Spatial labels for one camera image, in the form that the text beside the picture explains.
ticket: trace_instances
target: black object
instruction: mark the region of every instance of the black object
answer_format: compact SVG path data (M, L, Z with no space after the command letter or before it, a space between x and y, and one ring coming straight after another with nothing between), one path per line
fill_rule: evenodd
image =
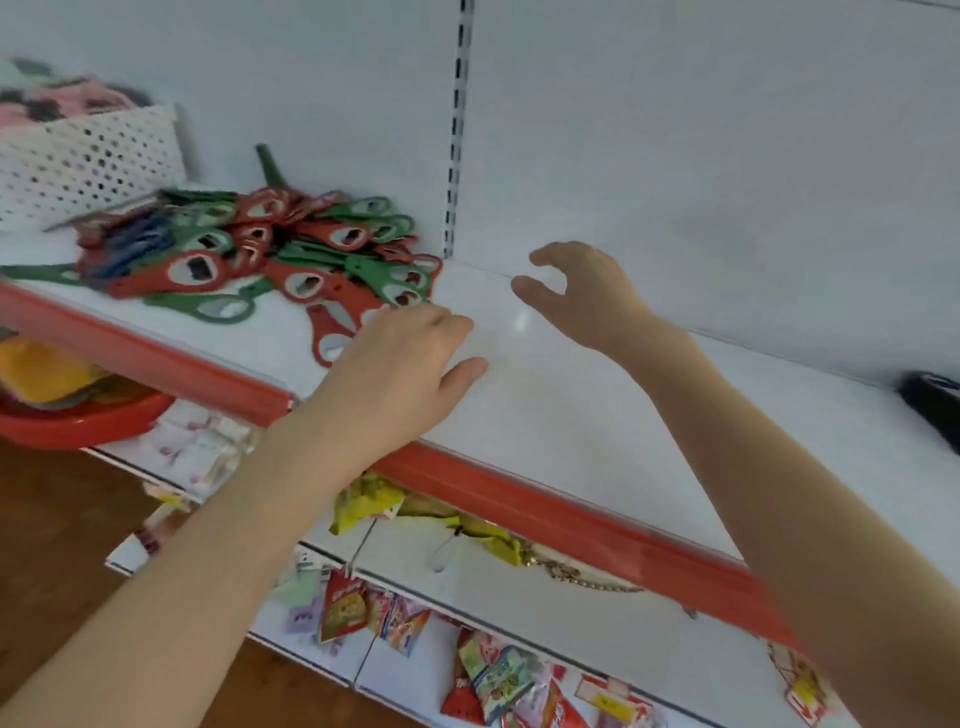
M960 384L932 372L908 372L897 391L960 455Z

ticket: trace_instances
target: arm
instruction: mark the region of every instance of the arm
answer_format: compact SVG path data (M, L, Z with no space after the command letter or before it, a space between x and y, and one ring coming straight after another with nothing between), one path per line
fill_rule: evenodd
M199 725L273 579L337 492L439 423L487 369L473 323L381 312L314 397L11 698L0 728Z
M750 568L862 725L960 724L960 595L917 550L754 407L609 256L552 243L559 295L516 294L649 395Z

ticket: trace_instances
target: white plastic basket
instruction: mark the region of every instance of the white plastic basket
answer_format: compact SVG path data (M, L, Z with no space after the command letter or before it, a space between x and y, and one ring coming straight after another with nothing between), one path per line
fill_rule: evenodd
M0 131L0 232L37 232L182 183L170 107Z

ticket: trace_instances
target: metal chain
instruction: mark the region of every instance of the metal chain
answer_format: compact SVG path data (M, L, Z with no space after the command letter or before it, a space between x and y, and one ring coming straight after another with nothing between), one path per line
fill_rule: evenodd
M523 566L541 566L546 569L550 577L557 581L563 581L566 584L574 584L585 589L595 589L598 592L616 592L618 594L636 594L645 592L640 587L622 587L619 584L604 584L599 581L590 581L585 579L579 569L574 569L566 564L561 564L553 559L541 559L533 552L532 544L523 546Z

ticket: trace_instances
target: right hand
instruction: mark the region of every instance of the right hand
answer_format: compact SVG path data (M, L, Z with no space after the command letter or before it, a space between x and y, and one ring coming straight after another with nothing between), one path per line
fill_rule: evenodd
M530 262L560 270L566 293L527 276L511 281L514 293L581 346L621 361L646 333L674 329L647 307L613 258L586 243L550 243L530 253Z

